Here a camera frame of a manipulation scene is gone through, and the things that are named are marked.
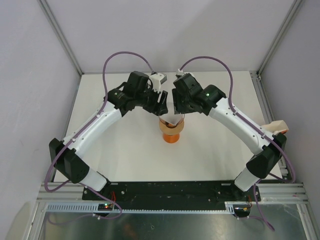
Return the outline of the white paper coffee filter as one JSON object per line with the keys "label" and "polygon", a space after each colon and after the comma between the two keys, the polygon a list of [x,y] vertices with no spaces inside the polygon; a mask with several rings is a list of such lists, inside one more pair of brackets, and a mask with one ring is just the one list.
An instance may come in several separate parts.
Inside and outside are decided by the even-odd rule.
{"label": "white paper coffee filter", "polygon": [[179,124],[180,121],[184,119],[183,114],[175,114],[174,111],[169,111],[167,114],[164,114],[161,117],[165,122],[168,124],[171,124],[173,126],[176,126]]}

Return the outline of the orange glass flask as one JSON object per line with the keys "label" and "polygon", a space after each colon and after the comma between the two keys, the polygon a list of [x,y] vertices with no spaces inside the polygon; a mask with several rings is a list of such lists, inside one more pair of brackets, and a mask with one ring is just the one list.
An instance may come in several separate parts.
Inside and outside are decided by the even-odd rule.
{"label": "orange glass flask", "polygon": [[178,126],[175,128],[164,126],[161,131],[163,140],[169,144],[174,144],[180,139],[181,129]]}

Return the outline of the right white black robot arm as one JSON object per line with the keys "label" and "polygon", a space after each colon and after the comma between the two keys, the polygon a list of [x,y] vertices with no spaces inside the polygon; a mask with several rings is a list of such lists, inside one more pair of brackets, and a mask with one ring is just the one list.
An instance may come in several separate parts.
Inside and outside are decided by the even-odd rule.
{"label": "right white black robot arm", "polygon": [[232,110],[226,94],[215,85],[202,88],[190,73],[177,76],[172,97],[175,114],[200,113],[220,122],[252,152],[253,157],[235,178],[231,196],[242,201],[258,180],[264,179],[282,157],[287,138],[259,126],[239,110]]}

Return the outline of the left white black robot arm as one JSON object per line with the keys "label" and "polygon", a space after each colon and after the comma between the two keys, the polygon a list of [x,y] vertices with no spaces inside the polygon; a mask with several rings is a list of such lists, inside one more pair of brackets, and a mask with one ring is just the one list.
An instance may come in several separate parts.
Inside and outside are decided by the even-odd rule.
{"label": "left white black robot arm", "polygon": [[147,75],[139,71],[131,72],[127,81],[108,91],[100,109],[78,130],[63,140],[54,138],[49,143],[53,167],[70,182],[92,188],[98,199],[107,199],[111,193],[107,178],[93,170],[83,157],[105,130],[135,107],[141,107],[155,116],[168,113],[168,93],[161,89],[166,81],[164,73]]}

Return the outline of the white orange box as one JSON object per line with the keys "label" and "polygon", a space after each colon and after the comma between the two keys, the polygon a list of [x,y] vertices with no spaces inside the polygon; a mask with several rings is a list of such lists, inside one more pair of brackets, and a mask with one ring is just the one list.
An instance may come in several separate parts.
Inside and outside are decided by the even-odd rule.
{"label": "white orange box", "polygon": [[285,134],[289,131],[289,127],[284,120],[275,120],[269,124],[264,124],[261,126],[262,129],[277,135],[279,133]]}

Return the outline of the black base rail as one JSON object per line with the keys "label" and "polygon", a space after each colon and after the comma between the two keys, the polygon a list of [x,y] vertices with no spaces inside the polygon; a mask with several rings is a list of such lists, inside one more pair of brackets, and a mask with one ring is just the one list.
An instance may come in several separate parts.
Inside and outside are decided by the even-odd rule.
{"label": "black base rail", "polygon": [[241,191],[231,180],[110,182],[97,194],[84,189],[82,199],[113,198],[122,209],[222,210],[226,202],[261,200],[258,187]]}

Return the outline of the left aluminium frame post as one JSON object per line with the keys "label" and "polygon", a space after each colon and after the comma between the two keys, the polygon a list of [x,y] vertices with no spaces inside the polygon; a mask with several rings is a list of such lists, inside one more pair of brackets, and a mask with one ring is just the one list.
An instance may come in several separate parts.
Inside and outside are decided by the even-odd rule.
{"label": "left aluminium frame post", "polygon": [[81,77],[84,73],[82,71],[82,68],[76,59],[76,56],[68,43],[50,5],[48,4],[47,0],[37,0],[37,3],[39,4],[44,16],[46,17],[49,25],[51,26],[57,40],[59,41],[63,51],[65,52],[67,58],[71,62],[73,68],[76,70],[77,74]]}

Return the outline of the aluminium frame post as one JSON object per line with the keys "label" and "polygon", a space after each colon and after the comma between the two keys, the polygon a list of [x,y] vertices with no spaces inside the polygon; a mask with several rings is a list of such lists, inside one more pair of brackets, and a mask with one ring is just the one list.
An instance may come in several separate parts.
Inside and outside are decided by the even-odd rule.
{"label": "aluminium frame post", "polygon": [[295,18],[297,17],[300,9],[304,4],[304,0],[294,0],[290,9],[288,10],[283,22],[281,23],[275,37],[272,40],[270,47],[268,48],[265,56],[262,59],[261,64],[259,65],[256,74],[261,76],[266,67],[268,66],[269,62],[273,58],[274,54],[276,53],[278,47],[280,46],[281,42],[283,41],[284,37],[286,36],[288,30],[290,29],[291,25],[293,24]]}
{"label": "aluminium frame post", "polygon": [[51,26],[57,40],[59,41],[63,51],[65,52],[67,58],[71,62],[73,68],[76,70],[77,74],[81,77],[84,73],[82,71],[82,68],[76,59],[76,56],[68,43],[50,5],[48,4],[47,0],[37,0],[37,3],[39,4],[44,16],[46,17],[49,25]]}

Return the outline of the right aluminium frame post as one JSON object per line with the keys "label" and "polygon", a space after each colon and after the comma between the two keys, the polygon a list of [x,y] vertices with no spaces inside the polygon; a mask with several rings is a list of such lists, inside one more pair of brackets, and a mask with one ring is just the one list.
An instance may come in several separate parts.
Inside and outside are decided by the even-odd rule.
{"label": "right aluminium frame post", "polygon": [[276,53],[278,47],[280,46],[281,42],[283,41],[284,37],[286,36],[288,30],[290,29],[291,25],[293,24],[295,18],[297,17],[300,9],[304,4],[304,0],[294,0],[290,9],[288,10],[283,22],[281,23],[275,37],[272,40],[270,47],[268,48],[265,56],[262,59],[261,64],[259,65],[256,74],[261,76],[266,67],[268,66],[269,62],[273,58],[274,54]]}

